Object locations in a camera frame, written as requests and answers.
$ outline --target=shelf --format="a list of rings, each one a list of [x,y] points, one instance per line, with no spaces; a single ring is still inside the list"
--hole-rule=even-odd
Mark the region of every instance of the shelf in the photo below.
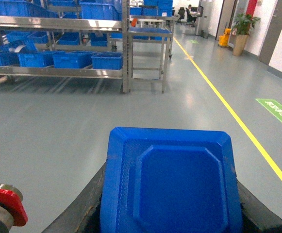
[[[121,21],[94,20],[94,19],[70,19],[70,18],[36,18],[36,17],[11,17],[0,16],[1,29],[34,29],[35,31],[61,31],[68,30],[85,32],[121,31]]]
[[[172,32],[161,28],[129,28],[129,35],[172,37]]]
[[[48,44],[35,44],[35,47],[39,50],[48,50],[50,46]],[[66,50],[66,51],[96,51],[106,52],[108,47],[104,46],[84,46],[84,45],[54,45],[55,50]]]
[[[122,42],[122,39],[110,38],[111,41]],[[161,44],[161,40],[138,40],[133,39],[133,43],[149,43],[149,44]]]
[[[121,70],[0,67],[0,75],[122,79]]]
[[[179,17],[163,17],[163,16],[130,16],[130,18],[137,18],[137,19],[157,19],[157,20],[178,20]]]

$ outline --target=red knob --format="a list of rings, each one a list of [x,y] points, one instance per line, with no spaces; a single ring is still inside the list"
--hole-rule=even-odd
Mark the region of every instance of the red knob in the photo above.
[[[0,189],[0,203],[4,204],[14,218],[14,226],[22,227],[28,222],[20,197],[13,191]]]

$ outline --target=potted plant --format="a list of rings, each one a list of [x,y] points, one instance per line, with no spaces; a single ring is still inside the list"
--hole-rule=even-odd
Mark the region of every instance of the potted plant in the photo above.
[[[232,28],[236,34],[236,42],[233,48],[234,56],[240,56],[246,46],[247,39],[251,28],[255,28],[255,24],[261,18],[253,17],[250,14],[238,14],[235,19],[235,25]]]

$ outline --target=blue plastic bin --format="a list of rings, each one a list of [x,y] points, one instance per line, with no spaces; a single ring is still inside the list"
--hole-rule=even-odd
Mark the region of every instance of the blue plastic bin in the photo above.
[[[0,52],[0,66],[9,66],[18,64],[18,56],[13,52]]]
[[[55,68],[80,69],[92,64],[92,55],[95,52],[77,51],[69,53],[56,53],[53,55]]]
[[[106,47],[107,41],[91,41],[91,46],[100,46],[100,47]]]
[[[46,44],[48,43],[48,36],[47,32],[34,32],[28,36],[28,39],[33,41],[36,44]]]
[[[0,16],[48,17],[47,10],[21,0],[0,0]]]
[[[92,56],[93,69],[121,69],[121,52],[100,52]]]
[[[53,65],[53,55],[63,51],[18,53],[21,67],[48,67]]]
[[[225,132],[117,127],[110,133],[101,233],[241,233]]]
[[[77,18],[77,14],[75,12],[65,12],[63,18]]]
[[[51,0],[50,3],[54,6],[76,6],[75,0]]]
[[[20,45],[25,45],[26,48],[23,48],[21,51],[36,51],[36,47],[34,45],[34,42],[27,39],[27,40],[15,40],[13,42],[10,42],[5,45],[0,46],[0,50],[3,52],[11,52],[15,51],[15,49],[20,46]]]
[[[79,45],[79,33],[64,33],[58,41],[59,45]]]
[[[99,36],[99,34],[90,33],[90,40],[93,41],[107,41],[107,34],[102,33],[102,36]]]
[[[7,39],[8,39],[9,42],[13,42],[13,41],[16,41],[16,40],[27,40],[28,36],[30,34],[32,34],[32,32],[15,31],[15,32],[12,32],[12,33],[8,33],[6,36],[7,36]]]
[[[173,1],[169,0],[158,0],[159,9],[168,9],[172,10]]]
[[[142,7],[130,7],[130,15],[131,16],[141,16]]]
[[[156,7],[142,7],[142,15],[143,16],[157,16],[158,8]]]
[[[158,0],[144,0],[145,6],[158,6]]]
[[[80,5],[83,19],[115,20],[115,9],[113,5],[87,1],[81,1]]]
[[[167,17],[171,17],[172,16],[172,9],[171,10],[165,10],[165,9],[159,9],[158,10],[158,16],[165,16],[165,15],[163,15],[163,13],[166,13]]]
[[[122,39],[122,33],[112,33],[111,37],[114,39]]]

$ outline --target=green plant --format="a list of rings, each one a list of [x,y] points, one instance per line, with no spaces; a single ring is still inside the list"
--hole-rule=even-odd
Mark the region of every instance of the green plant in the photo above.
[[[249,35],[250,29],[255,28],[255,24],[261,18],[253,17],[250,14],[238,14],[232,31],[236,30],[237,35]]]

